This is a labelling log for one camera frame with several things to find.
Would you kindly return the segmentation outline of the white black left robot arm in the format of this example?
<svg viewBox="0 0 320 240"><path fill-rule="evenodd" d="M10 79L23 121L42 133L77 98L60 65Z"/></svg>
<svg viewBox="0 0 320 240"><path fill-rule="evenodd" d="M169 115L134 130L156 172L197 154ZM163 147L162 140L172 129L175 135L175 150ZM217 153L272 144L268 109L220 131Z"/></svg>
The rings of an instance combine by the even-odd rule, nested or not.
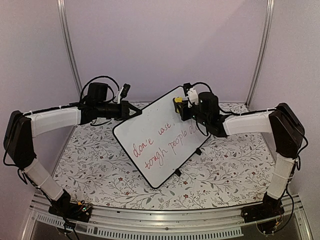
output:
<svg viewBox="0 0 320 240"><path fill-rule="evenodd" d="M39 159L38 147L45 135L61 132L76 126L86 125L97 119L128 120L141 115L142 111L126 100L131 86L125 83L111 99L107 99L110 86L102 82L91 82L87 93L78 101L40 110L23 112L14 110L7 123L3 147L4 158L22 173L24 182L30 181L55 202L55 209L63 216L74 213L70 195L59 185L47 169L47 163Z"/></svg>

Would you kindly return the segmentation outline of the yellow black whiteboard eraser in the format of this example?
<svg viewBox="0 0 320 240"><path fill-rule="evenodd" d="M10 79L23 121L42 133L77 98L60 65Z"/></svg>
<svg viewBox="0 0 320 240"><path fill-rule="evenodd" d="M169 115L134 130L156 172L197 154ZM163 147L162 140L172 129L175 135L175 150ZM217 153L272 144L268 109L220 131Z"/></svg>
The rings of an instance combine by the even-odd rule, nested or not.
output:
<svg viewBox="0 0 320 240"><path fill-rule="evenodd" d="M173 98L173 104L174 104L174 110L176 113L180 113L181 104L183 103L182 97L174 97Z"/></svg>

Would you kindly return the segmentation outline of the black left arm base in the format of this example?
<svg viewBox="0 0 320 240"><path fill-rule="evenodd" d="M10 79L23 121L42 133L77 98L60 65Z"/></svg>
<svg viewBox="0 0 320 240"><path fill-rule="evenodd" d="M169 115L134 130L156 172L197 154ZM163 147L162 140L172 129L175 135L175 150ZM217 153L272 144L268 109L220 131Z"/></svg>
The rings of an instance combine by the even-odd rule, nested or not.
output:
<svg viewBox="0 0 320 240"><path fill-rule="evenodd" d="M48 212L52 215L88 223L92 214L91 203L86 203L84 200L72 202L68 192L63 190L61 197L58 200L52 200Z"/></svg>

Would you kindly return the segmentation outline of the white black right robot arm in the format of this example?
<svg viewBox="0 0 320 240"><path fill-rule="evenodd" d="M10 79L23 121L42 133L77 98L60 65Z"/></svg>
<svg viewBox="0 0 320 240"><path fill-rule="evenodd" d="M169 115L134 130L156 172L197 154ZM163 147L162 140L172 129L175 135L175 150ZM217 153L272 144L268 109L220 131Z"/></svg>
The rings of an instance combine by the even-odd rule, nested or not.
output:
<svg viewBox="0 0 320 240"><path fill-rule="evenodd" d="M278 210L278 201L301 168L300 152L306 148L305 129L290 106L279 103L275 108L245 113L227 113L219 107L219 100L211 92L193 94L190 98L173 98L174 110L182 121L194 120L204 126L203 135L226 138L237 134L268 133L273 136L276 152L275 168L269 187L259 206L262 218L269 218Z"/></svg>

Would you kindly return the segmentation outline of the white whiteboard black frame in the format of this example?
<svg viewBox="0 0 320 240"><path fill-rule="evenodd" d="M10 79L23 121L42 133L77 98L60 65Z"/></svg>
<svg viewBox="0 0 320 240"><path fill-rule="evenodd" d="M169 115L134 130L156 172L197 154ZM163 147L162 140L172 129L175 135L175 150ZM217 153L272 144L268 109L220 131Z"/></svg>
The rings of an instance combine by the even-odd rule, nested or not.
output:
<svg viewBox="0 0 320 240"><path fill-rule="evenodd" d="M194 120L182 121L173 99L184 97L178 86L117 124L112 133L147 183L158 189L200 148L208 137Z"/></svg>

